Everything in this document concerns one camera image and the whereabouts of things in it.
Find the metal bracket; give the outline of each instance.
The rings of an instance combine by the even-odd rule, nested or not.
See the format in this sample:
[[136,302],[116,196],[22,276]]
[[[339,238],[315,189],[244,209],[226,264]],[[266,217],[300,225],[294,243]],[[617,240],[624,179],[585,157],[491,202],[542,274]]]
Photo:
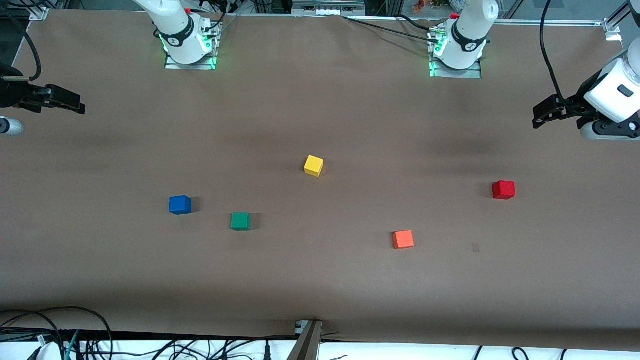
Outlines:
[[29,10],[29,21],[44,21],[49,14],[49,8],[46,6],[37,6],[27,10]]
[[304,328],[287,360],[317,360],[322,321],[309,320]]
[[629,15],[631,15],[631,8],[629,7],[629,3],[625,1],[611,16],[604,19],[603,27],[607,35],[607,41],[622,41],[620,23]]

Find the orange cube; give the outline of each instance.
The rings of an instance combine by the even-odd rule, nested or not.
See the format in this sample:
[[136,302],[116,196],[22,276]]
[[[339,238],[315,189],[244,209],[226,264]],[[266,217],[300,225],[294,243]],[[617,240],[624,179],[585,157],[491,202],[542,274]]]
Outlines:
[[411,230],[394,232],[394,248],[407,249],[413,247],[413,233]]

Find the yellow cube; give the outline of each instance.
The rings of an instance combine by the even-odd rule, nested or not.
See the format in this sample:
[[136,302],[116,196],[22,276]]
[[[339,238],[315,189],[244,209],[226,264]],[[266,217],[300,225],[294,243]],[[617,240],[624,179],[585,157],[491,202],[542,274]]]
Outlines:
[[309,155],[307,162],[305,163],[305,172],[309,175],[319,177],[323,165],[324,160],[313,155]]

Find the blue cube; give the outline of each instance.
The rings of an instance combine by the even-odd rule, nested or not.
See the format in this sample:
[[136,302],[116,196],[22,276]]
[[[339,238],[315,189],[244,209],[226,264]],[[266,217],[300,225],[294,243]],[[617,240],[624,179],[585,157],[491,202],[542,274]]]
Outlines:
[[172,196],[169,198],[169,212],[175,215],[191,213],[191,198],[187,195]]

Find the white floor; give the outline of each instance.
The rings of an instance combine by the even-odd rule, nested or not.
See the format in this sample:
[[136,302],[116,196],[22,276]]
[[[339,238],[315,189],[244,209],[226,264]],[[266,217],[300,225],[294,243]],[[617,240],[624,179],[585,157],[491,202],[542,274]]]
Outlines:
[[[142,354],[160,349],[167,341],[116,341],[115,352],[130,352]],[[180,341],[186,345],[189,341]],[[289,352],[295,344],[294,341],[270,341],[272,360],[286,360]],[[211,354],[219,350],[224,341],[210,341]],[[264,360],[264,341],[256,341],[229,353],[229,357],[247,355],[252,360]],[[0,360],[26,360],[31,353],[38,348],[37,342],[32,343],[0,343]],[[208,353],[206,341],[199,341],[191,347],[201,352]],[[509,347],[484,347],[478,360],[513,360]],[[456,345],[414,345],[395,343],[323,343],[320,346],[319,360],[335,360],[346,356],[344,360],[472,360],[477,347]],[[550,348],[525,348],[531,360],[558,360],[560,349]],[[100,351],[108,352],[109,343],[100,343]],[[169,348],[158,360],[168,360],[173,354]],[[518,354],[519,360],[525,360],[522,354]],[[153,354],[148,356],[132,357],[126,355],[113,356],[113,360],[151,360]],[[59,360],[60,351],[56,347],[47,345],[38,356],[38,360]],[[204,360],[204,356],[182,355],[177,360]],[[608,352],[593,350],[569,350],[565,360],[640,360],[640,352]]]

